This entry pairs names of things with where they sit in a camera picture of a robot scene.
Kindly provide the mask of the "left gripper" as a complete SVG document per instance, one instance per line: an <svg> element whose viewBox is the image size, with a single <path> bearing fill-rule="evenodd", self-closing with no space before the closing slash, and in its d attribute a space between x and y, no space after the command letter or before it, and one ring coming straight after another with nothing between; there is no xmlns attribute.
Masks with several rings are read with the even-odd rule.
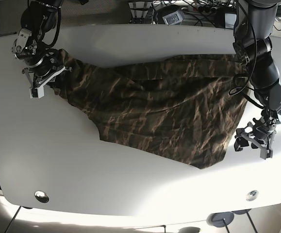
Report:
<svg viewBox="0 0 281 233"><path fill-rule="evenodd" d="M260 157L264 160L273 157L272 143L276 134L275 120L253 119L244 128L237 128L235 139L243 138L250 142L253 149L260 149Z"/></svg>

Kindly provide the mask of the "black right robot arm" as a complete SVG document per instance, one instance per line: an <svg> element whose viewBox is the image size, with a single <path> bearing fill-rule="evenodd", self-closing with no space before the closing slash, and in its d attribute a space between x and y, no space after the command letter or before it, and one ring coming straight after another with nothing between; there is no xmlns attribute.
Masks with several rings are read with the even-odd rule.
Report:
<svg viewBox="0 0 281 233"><path fill-rule="evenodd" d="M22 73L31 84L30 98L44 96L44 86L71 71L54 49L61 27L62 0L32 0L21 16L21 30L12 46L15 58L25 62Z"/></svg>

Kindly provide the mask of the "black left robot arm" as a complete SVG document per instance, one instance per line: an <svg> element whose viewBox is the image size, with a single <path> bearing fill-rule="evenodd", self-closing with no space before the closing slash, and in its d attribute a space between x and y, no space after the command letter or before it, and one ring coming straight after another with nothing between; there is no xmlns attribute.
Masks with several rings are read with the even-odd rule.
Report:
<svg viewBox="0 0 281 233"><path fill-rule="evenodd" d="M260 119L247 124L250 132L236 129L234 149L242 151L251 146L260 149L262 159L268 159L273 156L276 126L281 124L280 73L272 57L270 39L279 1L238 0L235 5L233 48L246 73L234 76L235 87L229 95L240 94L262 111Z"/></svg>

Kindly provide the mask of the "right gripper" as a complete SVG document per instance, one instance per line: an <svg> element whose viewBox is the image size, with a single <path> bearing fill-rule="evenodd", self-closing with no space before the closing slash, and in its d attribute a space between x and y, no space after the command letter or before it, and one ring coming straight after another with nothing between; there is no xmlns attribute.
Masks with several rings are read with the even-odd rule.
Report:
<svg viewBox="0 0 281 233"><path fill-rule="evenodd" d="M26 76L31 85L30 98L44 97L44 86L63 71L71 72L72 67L66 67L55 60L42 60L33 66L24 68L22 74Z"/></svg>

